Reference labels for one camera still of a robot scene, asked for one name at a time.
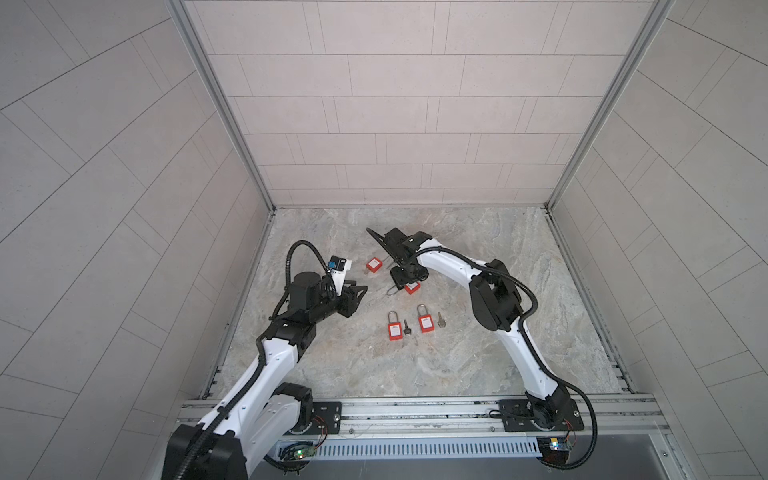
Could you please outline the red padlock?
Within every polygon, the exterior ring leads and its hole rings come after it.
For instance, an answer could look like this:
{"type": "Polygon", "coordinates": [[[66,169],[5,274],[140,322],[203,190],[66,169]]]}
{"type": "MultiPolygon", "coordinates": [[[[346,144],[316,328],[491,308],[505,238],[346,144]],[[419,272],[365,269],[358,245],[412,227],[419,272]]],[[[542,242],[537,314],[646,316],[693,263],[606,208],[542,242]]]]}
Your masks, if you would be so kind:
{"type": "Polygon", "coordinates": [[[433,317],[430,314],[426,305],[419,304],[417,306],[417,315],[418,315],[420,330],[422,333],[428,333],[435,330],[435,323],[434,323],[433,317]]]}
{"type": "Polygon", "coordinates": [[[376,273],[378,270],[380,270],[383,267],[383,262],[377,258],[373,257],[366,263],[366,268],[371,273],[376,273]]]}
{"type": "Polygon", "coordinates": [[[400,291],[405,291],[409,295],[412,295],[413,293],[415,293],[419,289],[420,289],[420,283],[419,282],[412,282],[412,283],[407,283],[407,284],[400,285],[400,286],[395,285],[395,286],[389,288],[387,290],[386,294],[389,295],[389,296],[392,296],[392,295],[396,295],[400,291]]]}
{"type": "Polygon", "coordinates": [[[389,311],[387,315],[387,334],[390,341],[404,338],[403,324],[394,310],[389,311]]]}

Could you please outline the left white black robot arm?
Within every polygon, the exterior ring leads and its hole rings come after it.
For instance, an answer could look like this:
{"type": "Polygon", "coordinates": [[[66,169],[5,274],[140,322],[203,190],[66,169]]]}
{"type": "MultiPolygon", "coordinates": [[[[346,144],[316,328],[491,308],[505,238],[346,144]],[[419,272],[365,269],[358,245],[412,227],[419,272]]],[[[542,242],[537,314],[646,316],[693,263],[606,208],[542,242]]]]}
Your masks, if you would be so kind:
{"type": "Polygon", "coordinates": [[[311,345],[317,325],[331,315],[354,314],[367,292],[347,279],[349,260],[333,255],[321,272],[287,272],[283,294],[256,340],[257,356],[222,400],[195,425],[171,435],[163,479],[248,479],[260,462],[283,473],[300,473],[319,445],[296,441],[272,456],[286,433],[301,434],[321,418],[313,413],[310,388],[286,376],[311,345]]]}

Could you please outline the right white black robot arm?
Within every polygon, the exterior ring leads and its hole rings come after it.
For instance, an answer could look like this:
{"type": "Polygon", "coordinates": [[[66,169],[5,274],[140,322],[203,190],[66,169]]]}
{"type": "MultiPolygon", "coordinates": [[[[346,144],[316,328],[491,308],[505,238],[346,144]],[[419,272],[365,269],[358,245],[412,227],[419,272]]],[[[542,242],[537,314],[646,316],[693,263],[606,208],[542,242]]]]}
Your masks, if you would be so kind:
{"type": "Polygon", "coordinates": [[[396,289],[422,282],[434,270],[467,289],[475,320],[499,336],[523,379],[526,404],[520,412],[497,408],[488,416],[512,420],[518,425],[527,423],[540,431],[555,431],[564,426],[565,436],[557,444],[545,443],[539,462],[560,471],[584,465],[594,453],[598,440],[595,410],[583,390],[554,374],[530,336],[526,320],[539,306],[531,289],[513,277],[502,261],[472,259],[442,245],[423,231],[413,235],[406,235],[397,228],[384,235],[370,227],[366,231],[394,260],[391,276],[396,289]],[[591,421],[590,443],[582,456],[573,462],[563,449],[567,441],[575,438],[576,431],[568,419],[575,407],[571,392],[585,402],[591,421]]]}

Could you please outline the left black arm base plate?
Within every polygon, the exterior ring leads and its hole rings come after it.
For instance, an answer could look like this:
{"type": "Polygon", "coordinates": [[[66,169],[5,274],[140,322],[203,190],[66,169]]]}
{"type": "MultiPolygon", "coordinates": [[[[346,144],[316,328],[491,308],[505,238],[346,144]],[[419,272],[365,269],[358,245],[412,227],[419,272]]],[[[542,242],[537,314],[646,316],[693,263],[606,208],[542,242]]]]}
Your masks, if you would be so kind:
{"type": "Polygon", "coordinates": [[[288,430],[287,435],[320,436],[336,435],[340,432],[343,404],[340,401],[314,402],[306,425],[288,430]]]}

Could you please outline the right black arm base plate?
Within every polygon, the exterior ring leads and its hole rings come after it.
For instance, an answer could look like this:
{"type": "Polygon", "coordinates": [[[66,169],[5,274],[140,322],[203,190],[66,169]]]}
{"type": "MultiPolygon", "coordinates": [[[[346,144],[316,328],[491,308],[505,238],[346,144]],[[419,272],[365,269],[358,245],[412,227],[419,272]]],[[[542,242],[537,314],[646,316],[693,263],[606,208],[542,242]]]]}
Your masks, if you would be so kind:
{"type": "Polygon", "coordinates": [[[502,399],[498,402],[504,430],[506,432],[566,432],[583,431],[584,420],[577,403],[566,400],[559,407],[531,399],[502,399]]]}

